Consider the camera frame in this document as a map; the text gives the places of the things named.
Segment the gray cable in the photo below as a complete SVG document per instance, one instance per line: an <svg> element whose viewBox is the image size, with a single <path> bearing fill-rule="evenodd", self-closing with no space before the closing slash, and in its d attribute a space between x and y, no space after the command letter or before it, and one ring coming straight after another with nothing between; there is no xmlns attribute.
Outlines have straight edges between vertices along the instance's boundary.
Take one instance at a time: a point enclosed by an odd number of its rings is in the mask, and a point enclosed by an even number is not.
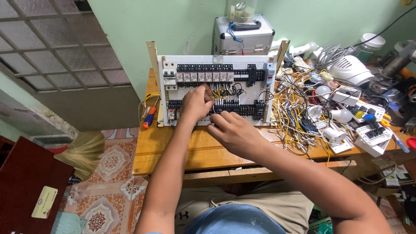
<svg viewBox="0 0 416 234"><path fill-rule="evenodd" d="M349 55L353 51L354 48L351 49L351 47L347 49L341 49L341 45L327 45L319 54L315 67L318 70L325 69L327 68L327 66L336 63L338 60L340 60L344 56Z"/></svg>

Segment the electrical panel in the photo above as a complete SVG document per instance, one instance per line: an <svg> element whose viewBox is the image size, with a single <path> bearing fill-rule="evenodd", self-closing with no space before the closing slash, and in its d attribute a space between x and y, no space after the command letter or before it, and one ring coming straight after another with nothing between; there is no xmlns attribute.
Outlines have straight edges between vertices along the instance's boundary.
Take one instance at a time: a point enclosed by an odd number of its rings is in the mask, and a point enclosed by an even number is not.
<svg viewBox="0 0 416 234"><path fill-rule="evenodd" d="M182 98L203 82L215 104L199 126L221 111L236 112L255 126L270 125L276 61L267 55L158 56L164 125L176 125Z"/></svg>

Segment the broom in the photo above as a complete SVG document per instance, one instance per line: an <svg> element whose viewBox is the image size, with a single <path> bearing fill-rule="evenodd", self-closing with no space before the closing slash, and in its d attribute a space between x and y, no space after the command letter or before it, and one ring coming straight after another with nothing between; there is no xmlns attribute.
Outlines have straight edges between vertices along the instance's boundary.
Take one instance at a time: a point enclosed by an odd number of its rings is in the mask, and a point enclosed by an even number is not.
<svg viewBox="0 0 416 234"><path fill-rule="evenodd" d="M55 153L55 159L73 166L74 175L86 181L99 164L104 144L105 138L101 131L88 131L79 133L68 146L49 151Z"/></svg>

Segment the white perforated board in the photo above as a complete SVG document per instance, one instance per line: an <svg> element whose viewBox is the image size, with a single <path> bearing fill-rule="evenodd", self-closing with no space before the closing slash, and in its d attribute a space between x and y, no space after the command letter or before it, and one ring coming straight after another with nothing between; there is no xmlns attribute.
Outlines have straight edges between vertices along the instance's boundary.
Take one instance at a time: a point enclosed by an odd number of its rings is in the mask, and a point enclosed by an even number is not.
<svg viewBox="0 0 416 234"><path fill-rule="evenodd" d="M170 121L167 118L167 105L165 97L165 86L163 85L163 63L162 57L165 57L166 62L176 62L177 64L213 64L212 55L159 55L158 64L159 64L159 74L160 74L160 84L161 84L161 103L163 105L163 121L165 126L170 126ZM273 59L273 68L276 69L277 56L274 56ZM257 69L262 69L265 63L270 62L270 56L268 55L225 55L223 56L223 64L232 64L233 69L247 69L248 64L256 64ZM245 94L240 95L240 104L241 105L250 105L254 104L254 100L265 100L265 96L268 93L259 94L267 89L260 87L260 81L257 81L253 86L246 87L245 82L238 82L243 85ZM181 100L189 90L195 89L194 87L179 87L178 90L169 90L169 99L170 100ZM274 82L270 86L270 92L273 93ZM272 100L267 101L267 121L270 121L270 114L272 113ZM252 116L245 116L254 126L269 126L270 123L263 122L262 120L254 121ZM206 126L210 123L209 117L205 117L203 120L198 122L198 126Z"/></svg>

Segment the forearm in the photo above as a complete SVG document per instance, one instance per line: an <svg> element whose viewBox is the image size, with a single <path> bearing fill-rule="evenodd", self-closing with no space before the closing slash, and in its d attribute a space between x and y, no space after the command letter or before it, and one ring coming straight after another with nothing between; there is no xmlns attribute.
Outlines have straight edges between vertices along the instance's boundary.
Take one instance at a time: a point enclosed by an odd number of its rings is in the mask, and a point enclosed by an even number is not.
<svg viewBox="0 0 416 234"><path fill-rule="evenodd" d="M371 198L347 178L273 144L259 152L257 163L288 181L332 217L357 219L378 211Z"/></svg>
<svg viewBox="0 0 416 234"><path fill-rule="evenodd" d="M142 212L174 215L181 195L183 173L193 125L179 121L147 186Z"/></svg>

